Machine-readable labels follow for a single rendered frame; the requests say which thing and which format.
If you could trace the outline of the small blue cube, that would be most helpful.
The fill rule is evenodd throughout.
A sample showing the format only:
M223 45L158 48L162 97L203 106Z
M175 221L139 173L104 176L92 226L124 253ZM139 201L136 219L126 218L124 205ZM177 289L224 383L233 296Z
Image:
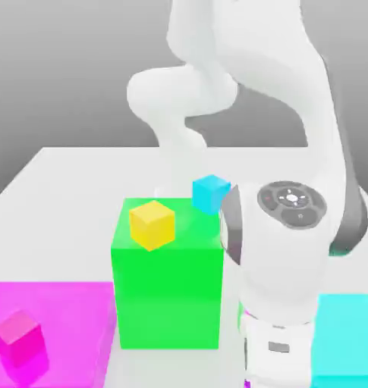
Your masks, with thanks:
M231 183L216 175L202 177L193 181L192 205L206 214L217 214L230 189Z

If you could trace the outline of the large cyan box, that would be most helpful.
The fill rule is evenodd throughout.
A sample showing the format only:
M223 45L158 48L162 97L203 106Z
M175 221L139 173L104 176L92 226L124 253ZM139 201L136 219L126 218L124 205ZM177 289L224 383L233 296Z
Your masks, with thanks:
M322 294L311 388L368 388L368 294Z

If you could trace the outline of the large magenta box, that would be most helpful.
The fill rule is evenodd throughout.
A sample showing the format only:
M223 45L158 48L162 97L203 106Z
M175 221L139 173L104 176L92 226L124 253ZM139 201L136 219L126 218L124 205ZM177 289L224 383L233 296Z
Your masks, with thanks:
M0 388L103 388L116 327L111 282L0 282L0 323L24 310L44 347L20 367L0 352Z

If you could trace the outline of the small yellow cube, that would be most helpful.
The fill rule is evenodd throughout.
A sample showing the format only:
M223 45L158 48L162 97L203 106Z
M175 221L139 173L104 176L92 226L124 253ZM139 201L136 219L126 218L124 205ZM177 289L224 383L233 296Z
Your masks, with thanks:
M152 200L129 211L131 239L148 252L175 240L175 212Z

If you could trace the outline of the small pink cube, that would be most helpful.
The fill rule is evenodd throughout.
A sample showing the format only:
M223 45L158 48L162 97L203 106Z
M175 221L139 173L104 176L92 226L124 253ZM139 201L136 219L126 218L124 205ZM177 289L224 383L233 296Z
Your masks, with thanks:
M0 321L0 361L19 384L32 384L49 368L42 325L26 310L16 310Z

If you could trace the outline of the large green box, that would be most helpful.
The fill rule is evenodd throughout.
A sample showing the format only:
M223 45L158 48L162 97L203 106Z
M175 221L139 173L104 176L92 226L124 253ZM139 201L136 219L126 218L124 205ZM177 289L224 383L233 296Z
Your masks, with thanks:
M147 198L127 198L111 245L123 349L217 349L224 251L218 215L190 199L160 199L175 212L175 241L148 252L130 237L129 211Z

